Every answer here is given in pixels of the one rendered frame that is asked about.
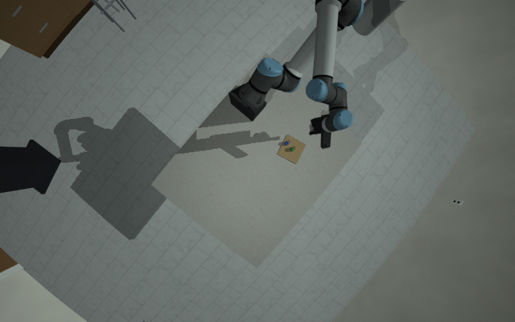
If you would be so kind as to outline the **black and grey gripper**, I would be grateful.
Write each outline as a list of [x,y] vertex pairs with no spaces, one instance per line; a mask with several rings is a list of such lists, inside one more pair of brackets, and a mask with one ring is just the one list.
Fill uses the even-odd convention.
[[[324,118],[326,118],[327,116],[329,116],[329,114],[326,114],[326,115],[322,115],[321,117],[318,117],[318,118],[314,118],[311,120],[311,125],[309,125],[309,128],[310,128],[310,132],[309,132],[309,135],[311,134],[317,134],[317,133],[321,133],[321,130],[323,130],[324,132],[326,132],[323,128],[322,128],[322,120]],[[326,132],[328,133],[328,132]]]

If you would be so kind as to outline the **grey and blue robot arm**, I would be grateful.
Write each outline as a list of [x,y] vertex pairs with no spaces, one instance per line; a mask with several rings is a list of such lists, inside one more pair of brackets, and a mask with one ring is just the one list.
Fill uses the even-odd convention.
[[241,100],[259,108],[270,88],[296,91],[302,72],[314,59],[313,78],[306,86],[306,95],[316,102],[329,105],[329,116],[322,120],[322,128],[328,133],[321,130],[320,143],[322,149],[329,148],[331,132],[346,129],[353,123],[353,115],[347,109],[346,85],[333,83],[337,31],[355,24],[362,16],[363,9],[363,0],[316,0],[316,28],[290,62],[282,66],[272,58],[262,59],[250,80],[240,88]]

